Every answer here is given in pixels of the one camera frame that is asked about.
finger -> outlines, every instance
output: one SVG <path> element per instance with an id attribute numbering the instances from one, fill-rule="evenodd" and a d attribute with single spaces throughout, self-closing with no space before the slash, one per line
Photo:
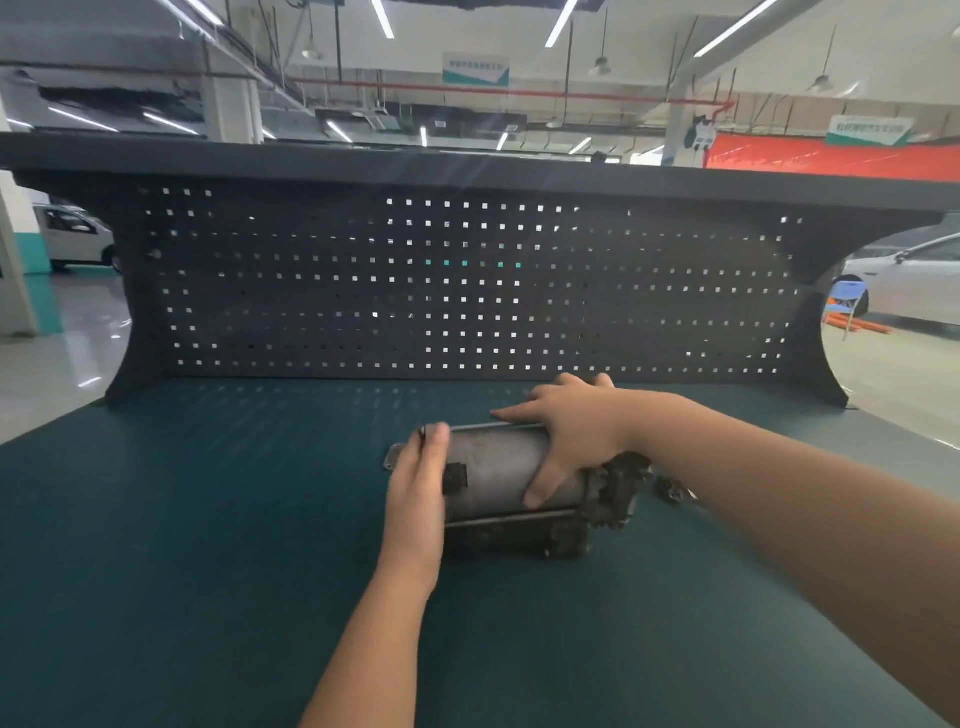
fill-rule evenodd
<path id="1" fill-rule="evenodd" d="M 416 483 L 417 487 L 440 493 L 443 490 L 446 452 L 450 448 L 450 425 L 437 423 L 428 425 L 426 430 L 426 442 L 420 455 Z"/>
<path id="2" fill-rule="evenodd" d="M 524 402 L 523 404 L 515 404 L 512 407 L 494 409 L 491 414 L 497 420 L 502 420 L 505 423 L 513 423 L 514 425 L 529 425 L 531 423 L 540 422 L 541 409 L 541 402 L 530 400 Z"/>
<path id="3" fill-rule="evenodd" d="M 396 459 L 394 474 L 390 478 L 390 491 L 405 493 L 414 476 L 417 474 L 417 465 L 420 463 L 421 437 L 420 430 L 415 429 L 407 440 L 407 444 L 400 451 Z"/>
<path id="4" fill-rule="evenodd" d="M 546 458 L 540 463 L 540 469 L 534 476 L 533 482 L 523 494 L 523 505 L 531 510 L 540 508 L 553 494 L 567 476 L 570 475 L 567 468 L 564 467 L 560 458 L 552 450 L 547 453 Z"/>
<path id="5" fill-rule="evenodd" d="M 554 379 L 555 384 L 584 384 L 584 381 L 578 376 L 564 372 Z"/>
<path id="6" fill-rule="evenodd" d="M 539 384 L 530 390 L 530 400 L 542 400 L 551 392 L 557 389 L 556 384 Z"/>

teal wall stripe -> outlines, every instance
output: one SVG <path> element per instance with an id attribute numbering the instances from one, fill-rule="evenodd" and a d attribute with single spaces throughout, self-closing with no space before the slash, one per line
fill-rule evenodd
<path id="1" fill-rule="evenodd" d="M 43 235 L 39 232 L 17 232 L 15 235 L 23 265 L 23 281 L 34 305 L 36 325 L 43 334 L 62 333 L 63 324 L 50 283 L 50 258 L 47 257 Z"/>
<path id="2" fill-rule="evenodd" d="M 15 232 L 16 246 L 20 249 L 20 261 L 24 275 L 50 273 L 50 258 L 47 245 L 39 232 Z"/>
<path id="3" fill-rule="evenodd" d="M 36 325 L 40 333 L 63 333 L 63 324 L 60 322 L 60 310 L 57 308 L 57 297 L 50 282 L 49 273 L 31 273 L 23 277 L 23 282 L 30 292 L 30 301 L 34 305 Z"/>

fluorescent light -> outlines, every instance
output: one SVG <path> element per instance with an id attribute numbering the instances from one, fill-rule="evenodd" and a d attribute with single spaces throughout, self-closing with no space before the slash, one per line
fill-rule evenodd
<path id="1" fill-rule="evenodd" d="M 390 27 L 390 19 L 387 17 L 387 11 L 383 9 L 383 0 L 372 0 L 373 9 L 376 11 L 376 18 L 380 21 L 380 27 L 383 28 L 383 35 L 388 40 L 394 39 L 394 29 Z"/>
<path id="2" fill-rule="evenodd" d="M 178 124 L 176 121 L 170 121 L 170 119 L 164 119 L 162 116 L 157 116 L 155 113 L 144 111 L 143 115 L 146 116 L 151 121 L 156 121 L 157 124 L 166 124 L 168 127 L 179 129 L 181 132 L 192 133 L 194 136 L 200 136 L 200 132 L 194 132 L 189 127 L 184 127 L 181 124 Z"/>
<path id="3" fill-rule="evenodd" d="M 693 58 L 699 59 L 701 56 L 704 56 L 704 55 L 706 55 L 707 53 L 709 53 L 710 51 L 712 51 L 714 48 L 716 48 L 718 45 L 720 45 L 720 43 L 722 43 L 724 40 L 726 40 L 727 38 L 729 38 L 730 36 L 732 36 L 734 33 L 736 33 L 738 30 L 740 30 L 743 26 L 745 26 L 747 23 L 749 23 L 751 20 L 753 20 L 753 19 L 754 19 L 755 17 L 757 17 L 758 15 L 760 15 L 762 12 L 764 12 L 767 8 L 769 8 L 770 6 L 772 6 L 772 5 L 773 5 L 774 3 L 776 3 L 776 2 L 777 2 L 777 0 L 763 0 L 763 2 L 760 3 L 759 5 L 757 5 L 753 10 L 751 10 L 751 11 L 748 12 L 746 15 L 744 15 L 743 17 L 741 17 L 741 18 L 740 18 L 739 20 L 737 20 L 735 23 L 733 23 L 733 24 L 730 26 L 730 28 L 728 28 L 727 30 L 725 30 L 723 33 L 721 33 L 719 36 L 717 36 L 716 38 L 714 38 L 711 42 L 709 42 L 707 45 L 705 45 L 705 46 L 704 46 L 703 48 L 701 48 L 699 51 L 697 51 L 696 53 L 694 53 L 694 54 L 693 54 Z"/>
<path id="4" fill-rule="evenodd" d="M 649 152 L 635 152 L 632 157 L 630 157 L 631 164 L 645 164 L 651 167 L 659 167 L 663 163 L 663 145 L 661 144 L 656 149 L 651 149 Z"/>
<path id="5" fill-rule="evenodd" d="M 330 129 L 332 129 L 334 132 L 336 132 L 336 133 L 340 136 L 340 138 L 343 139 L 347 144 L 352 144 L 352 143 L 353 143 L 353 139 L 351 139 L 349 136 L 347 136 L 346 134 L 344 134 L 344 130 L 342 130 L 340 127 L 338 127 L 338 126 L 337 126 L 336 124 L 334 124 L 332 121 L 327 120 L 326 125 L 327 125 Z"/>
<path id="6" fill-rule="evenodd" d="M 569 20 L 570 15 L 573 13 L 573 9 L 577 5 L 577 0 L 566 0 L 566 5 L 564 9 L 560 11 L 560 17 L 557 18 L 557 24 L 553 26 L 553 30 L 550 32 L 550 37 L 546 40 L 546 47 L 553 48 L 553 44 L 557 42 L 557 38 L 560 37 L 560 31 L 564 29 L 566 21 Z"/>
<path id="7" fill-rule="evenodd" d="M 47 107 L 53 113 L 58 113 L 60 116 L 66 116 L 68 119 L 73 119 L 74 121 L 79 121 L 84 124 L 89 124 L 91 127 L 97 127 L 98 129 L 103 129 L 108 132 L 117 132 L 120 133 L 119 129 L 114 129 L 109 127 L 106 124 L 101 124 L 99 121 L 94 121 L 93 119 L 87 119 L 82 116 L 78 116 L 75 113 L 70 113 L 69 111 L 64 111 L 63 109 L 54 109 L 53 107 Z"/>
<path id="8" fill-rule="evenodd" d="M 197 21 L 193 19 L 192 16 L 186 14 L 176 5 L 174 5 L 171 0 L 159 0 L 160 4 L 164 6 L 168 11 L 172 12 L 181 23 L 186 25 L 190 30 L 199 33 L 205 38 L 214 40 L 215 38 L 209 33 L 209 31 L 201 25 L 197 24 Z"/>
<path id="9" fill-rule="evenodd" d="M 219 28 L 224 24 L 224 21 L 220 19 L 220 15 L 208 8 L 202 0 L 186 0 L 186 4 L 202 15 L 204 20 L 211 25 Z"/>
<path id="10" fill-rule="evenodd" d="M 592 136 L 588 136 L 586 139 L 584 139 L 582 142 L 580 142 L 577 146 L 575 146 L 573 149 L 571 149 L 571 150 L 570 150 L 569 152 L 567 152 L 567 153 L 568 153 L 569 155 L 575 155 L 575 154 L 576 154 L 577 152 L 579 152 L 581 149 L 583 149 L 584 147 L 586 147 L 591 141 L 593 141 L 593 137 L 592 137 Z"/>

glossy floor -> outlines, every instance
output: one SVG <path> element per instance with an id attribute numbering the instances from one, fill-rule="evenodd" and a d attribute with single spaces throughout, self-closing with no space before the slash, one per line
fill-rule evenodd
<path id="1" fill-rule="evenodd" d="M 123 282 L 111 271 L 54 276 L 63 333 L 0 339 L 0 443 L 98 400 L 130 336 Z"/>
<path id="2" fill-rule="evenodd" d="M 110 271 L 53 278 L 63 334 L 0 340 L 0 443 L 99 399 L 127 348 L 130 313 Z M 859 331 L 824 345 L 852 400 L 871 414 L 960 449 L 960 329 L 891 319 L 889 335 Z"/>

white car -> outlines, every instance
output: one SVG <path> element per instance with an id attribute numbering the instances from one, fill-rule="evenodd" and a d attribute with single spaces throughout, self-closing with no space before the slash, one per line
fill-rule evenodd
<path id="1" fill-rule="evenodd" d="M 848 260 L 839 280 L 864 280 L 868 310 L 960 326 L 960 233 L 895 255 Z"/>
<path id="2" fill-rule="evenodd" d="M 120 273 L 113 231 L 80 207 L 34 205 L 36 221 L 55 271 L 70 263 L 108 265 Z"/>

